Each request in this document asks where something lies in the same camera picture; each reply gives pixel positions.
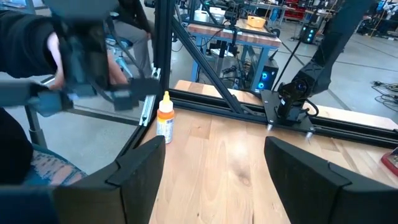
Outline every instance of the wooden tabletop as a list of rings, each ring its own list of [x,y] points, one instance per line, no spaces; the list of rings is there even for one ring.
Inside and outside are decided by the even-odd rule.
[[[247,30],[254,30],[258,32],[263,32],[263,33],[268,33],[265,28],[254,28],[248,25],[248,20],[247,19],[239,19],[236,22],[236,26],[242,29],[247,29]],[[203,26],[203,25],[197,25],[197,24],[189,24],[188,25],[188,31],[192,34],[201,34],[201,35],[209,35],[213,36],[215,35],[218,31],[220,31],[219,28],[214,28],[214,27],[209,27],[209,26]],[[233,34],[231,32],[224,32],[220,31],[216,35],[216,37],[223,37],[223,38],[228,38],[232,39]],[[273,46],[273,47],[279,47],[281,41],[277,37],[267,37],[264,35],[254,35],[254,34],[248,34],[243,32],[241,35],[238,35],[237,40],[240,41],[245,41],[249,43],[255,43],[255,44],[262,44],[262,45],[268,45],[268,46]]]
[[[176,89],[219,96],[213,86],[179,81]],[[255,103],[249,93],[231,90]],[[320,106],[322,116],[398,128],[387,118]],[[355,142],[265,125],[175,110],[173,141],[166,147],[164,173],[150,223],[289,223],[264,157],[266,136],[276,136],[308,152],[390,186],[398,178],[381,162],[390,152]],[[155,122],[143,142],[155,136]]]

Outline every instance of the black aluminum extrusion frame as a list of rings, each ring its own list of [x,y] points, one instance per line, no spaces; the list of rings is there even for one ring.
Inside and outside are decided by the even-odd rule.
[[[222,84],[221,80],[210,67],[205,57],[190,40],[187,31],[185,31],[184,27],[173,16],[174,4],[174,0],[157,1],[155,31],[156,36],[161,38],[157,38],[155,43],[155,66],[161,68],[162,87],[164,90],[169,91],[175,107],[200,113],[213,114],[225,118],[268,125],[263,106],[240,103]],[[177,35],[181,43],[185,46],[193,59],[199,64],[223,98],[169,89],[172,32]],[[122,156],[127,149],[131,147],[135,148],[141,144],[141,140],[150,128],[152,122],[155,120],[155,114],[156,111],[153,111],[152,118],[148,126],[139,126],[136,129],[123,147],[123,150],[119,153],[119,156]],[[398,130],[396,129],[388,130],[375,128],[372,126],[322,117],[310,118],[310,121],[315,129],[314,133],[322,136],[355,141],[389,149],[394,149],[398,146]]]

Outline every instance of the patterned fabric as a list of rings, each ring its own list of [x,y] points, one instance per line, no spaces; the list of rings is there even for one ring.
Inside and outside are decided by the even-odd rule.
[[[34,146],[24,185],[70,185],[87,175],[58,154]]]

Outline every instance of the blue light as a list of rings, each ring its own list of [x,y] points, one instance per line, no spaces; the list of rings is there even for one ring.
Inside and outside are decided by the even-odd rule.
[[[264,88],[264,84],[263,83],[259,83],[257,87],[258,87],[259,90],[262,90]]]
[[[267,78],[268,78],[267,73],[266,73],[266,72],[263,72],[263,73],[262,73],[261,79],[262,79],[262,80],[266,80]]]

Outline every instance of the gray floor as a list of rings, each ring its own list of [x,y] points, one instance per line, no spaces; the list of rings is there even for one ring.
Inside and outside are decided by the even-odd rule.
[[[146,8],[149,19],[154,19],[153,9]],[[284,23],[281,40],[292,50],[296,42],[289,41],[295,31],[295,24]],[[178,50],[180,42],[173,43],[173,49]],[[289,57],[289,49],[281,46],[275,56],[280,71]],[[317,47],[302,44],[297,57],[293,58],[282,82],[289,82],[302,63],[310,60]],[[398,83],[398,42],[384,39],[352,36],[345,52],[340,55],[333,66],[332,83],[330,89],[312,98],[318,105],[331,106],[345,110],[359,111],[391,118],[398,123],[398,113],[391,111],[374,98],[379,94],[371,88],[371,82],[379,80],[386,83]],[[174,86],[179,80],[190,80],[193,60],[184,47],[178,52],[172,52],[172,73],[170,74],[170,86]],[[41,81],[45,77],[34,77],[33,80]],[[1,80],[11,79],[7,75],[1,75]],[[82,111],[106,114],[110,117],[118,117],[125,120],[137,121],[141,114],[142,105],[134,111],[115,113],[112,106],[101,98],[79,100],[76,108]],[[23,108],[8,109],[24,127],[28,130],[26,115]],[[49,148],[69,159],[87,173],[92,173],[110,163],[119,153],[129,136],[136,129],[129,124],[106,121],[87,116],[60,113],[49,118],[41,118],[40,123],[45,132]]]

